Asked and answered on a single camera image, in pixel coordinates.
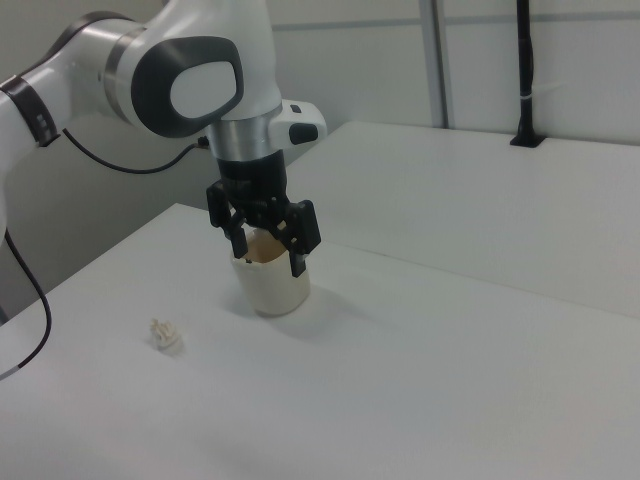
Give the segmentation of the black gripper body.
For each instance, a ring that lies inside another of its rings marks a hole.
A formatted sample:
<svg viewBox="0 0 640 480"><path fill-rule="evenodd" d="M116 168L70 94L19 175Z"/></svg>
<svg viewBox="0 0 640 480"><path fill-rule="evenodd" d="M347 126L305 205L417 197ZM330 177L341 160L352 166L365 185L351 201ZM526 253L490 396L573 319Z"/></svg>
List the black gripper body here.
<svg viewBox="0 0 640 480"><path fill-rule="evenodd" d="M250 226L279 226L289 200L281 150L249 161L217 161L221 179L215 188L222 205L233 208Z"/></svg>

